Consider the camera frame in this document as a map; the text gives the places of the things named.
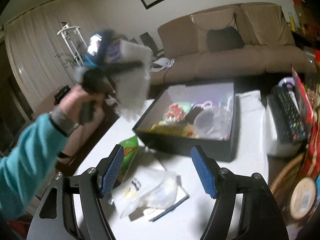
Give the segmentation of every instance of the couch cushion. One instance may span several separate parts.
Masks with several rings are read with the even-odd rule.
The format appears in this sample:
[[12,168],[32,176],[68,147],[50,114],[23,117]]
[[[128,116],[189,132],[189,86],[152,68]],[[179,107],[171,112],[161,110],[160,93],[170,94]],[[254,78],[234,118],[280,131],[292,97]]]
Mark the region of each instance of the couch cushion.
[[213,79],[230,76],[255,75],[265,72],[258,51],[252,45],[243,49],[205,52],[197,62],[196,78]]
[[151,85],[162,85],[164,83],[164,75],[169,69],[163,69],[159,72],[151,72]]
[[202,11],[196,12],[194,14],[221,11],[221,10],[225,10],[225,9],[229,9],[229,8],[233,9],[236,25],[237,25],[238,31],[239,31],[239,33],[240,33],[240,35],[241,35],[241,37],[242,37],[242,39],[244,41],[244,44],[252,44],[250,32],[249,32],[249,30],[247,28],[247,23],[246,23],[245,18],[244,18],[244,13],[240,9],[239,5],[237,5],[237,4],[228,4],[228,5],[223,5],[223,6],[219,6],[219,7],[215,7],[215,8],[202,10]]
[[158,34],[167,58],[198,52],[196,27],[189,16],[177,18],[160,26]]
[[261,55],[266,71],[269,73],[291,73],[291,64],[297,72],[306,73],[314,70],[314,65],[307,59],[305,52],[296,46],[254,46]]
[[242,14],[244,16],[244,21],[245,21],[245,25],[247,27],[247,30],[249,32],[249,35],[251,37],[251,41],[252,41],[252,45],[259,45],[258,39],[256,37],[256,35],[254,34],[252,25],[247,17],[247,15],[243,12],[243,9],[245,9],[246,6],[251,6],[251,5],[266,5],[266,4],[275,4],[275,3],[269,3],[269,2],[251,2],[251,3],[243,3],[243,4],[239,4],[240,9],[242,11]]
[[295,45],[280,5],[242,4],[260,45]]
[[164,83],[184,83],[193,81],[195,78],[195,67],[200,54],[191,54],[175,59],[173,66],[165,74]]
[[207,46],[207,33],[209,30],[220,30],[227,26],[236,27],[233,9],[197,13],[190,15],[198,34],[198,49],[200,53],[209,51]]

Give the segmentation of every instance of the yellow bottle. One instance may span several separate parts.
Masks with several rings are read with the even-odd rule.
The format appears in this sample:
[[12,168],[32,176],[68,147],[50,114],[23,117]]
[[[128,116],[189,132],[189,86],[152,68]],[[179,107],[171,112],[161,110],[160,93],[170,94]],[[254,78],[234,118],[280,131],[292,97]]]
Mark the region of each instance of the yellow bottle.
[[294,23],[294,19],[293,19],[293,16],[292,16],[292,13],[289,12],[289,19],[290,19],[290,23],[291,23],[291,29],[293,32],[296,32],[297,29],[296,29],[296,25]]

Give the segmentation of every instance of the white table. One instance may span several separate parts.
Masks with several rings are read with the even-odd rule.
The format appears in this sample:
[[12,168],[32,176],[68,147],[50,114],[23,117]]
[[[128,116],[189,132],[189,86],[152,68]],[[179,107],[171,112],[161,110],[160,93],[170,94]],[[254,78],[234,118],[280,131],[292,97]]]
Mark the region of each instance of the white table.
[[[146,101],[145,110],[151,103],[152,100]],[[254,172],[259,172],[265,181],[268,181],[268,160],[265,154],[263,137],[265,109],[263,107],[258,111],[250,111],[249,109],[246,115],[245,120],[241,119],[241,125],[244,126],[244,128],[241,128],[238,146],[238,152],[241,154],[237,154],[236,159],[231,163],[219,162],[218,164],[220,167],[227,167],[233,173],[239,175],[251,176]],[[96,167],[100,159],[110,154],[115,144],[133,136],[132,127],[137,121],[127,122],[120,117],[83,161],[76,175],[83,173],[90,167]],[[243,138],[247,137],[250,137],[250,140],[245,141]],[[143,217],[134,221],[130,221],[128,217],[120,220],[115,209],[103,200],[103,210],[116,239],[200,239],[215,200],[204,192],[191,158],[163,154],[156,157],[168,170],[173,170],[181,176],[182,187],[189,193],[190,198],[156,222],[148,222]],[[84,221],[78,195],[74,195],[74,203],[77,223],[81,229],[84,227]],[[228,237],[233,237],[236,233],[241,203],[242,195],[237,195]]]

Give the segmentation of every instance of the hand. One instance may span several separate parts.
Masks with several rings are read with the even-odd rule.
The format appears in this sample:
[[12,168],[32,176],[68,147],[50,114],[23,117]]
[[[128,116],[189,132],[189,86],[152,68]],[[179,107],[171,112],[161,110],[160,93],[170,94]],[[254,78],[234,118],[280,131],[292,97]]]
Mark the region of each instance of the hand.
[[80,85],[74,86],[71,91],[61,100],[58,107],[74,123],[79,122],[82,103],[96,101],[96,108],[101,108],[104,100],[103,93],[87,93]]

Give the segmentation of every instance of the book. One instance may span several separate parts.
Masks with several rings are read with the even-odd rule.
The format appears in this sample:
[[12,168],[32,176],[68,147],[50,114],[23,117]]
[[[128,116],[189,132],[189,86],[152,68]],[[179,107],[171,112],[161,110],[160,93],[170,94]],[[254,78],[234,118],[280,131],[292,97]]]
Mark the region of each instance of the book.
[[[128,175],[130,175],[130,172],[134,170],[134,167],[139,164],[148,166],[151,169],[166,171],[166,168],[161,164],[160,161],[158,161],[154,157],[154,154],[151,151],[144,152],[144,150],[145,149],[141,148],[138,150],[130,164],[129,170],[131,171],[128,170],[125,177],[128,177]],[[143,217],[150,222],[154,222],[167,213],[173,211],[177,206],[186,201],[189,197],[189,194],[180,185],[178,185],[177,198],[171,207],[167,209],[146,208],[143,211]]]

